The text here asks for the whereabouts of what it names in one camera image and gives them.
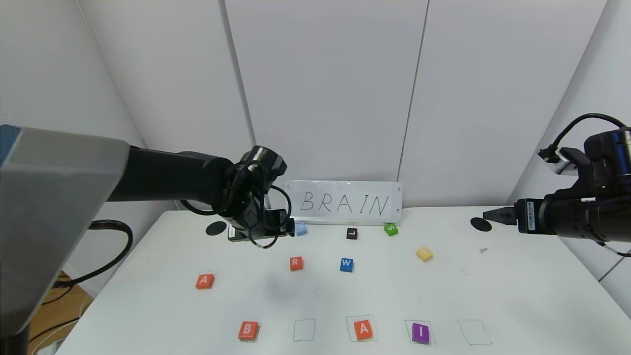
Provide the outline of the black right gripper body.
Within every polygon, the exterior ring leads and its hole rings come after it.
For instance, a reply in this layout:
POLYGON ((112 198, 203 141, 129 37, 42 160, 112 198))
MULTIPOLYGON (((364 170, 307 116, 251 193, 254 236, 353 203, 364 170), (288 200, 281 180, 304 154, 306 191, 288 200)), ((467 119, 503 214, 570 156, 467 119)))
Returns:
POLYGON ((556 235, 588 240, 589 211, 581 200, 520 199, 518 230, 524 234, 556 235))

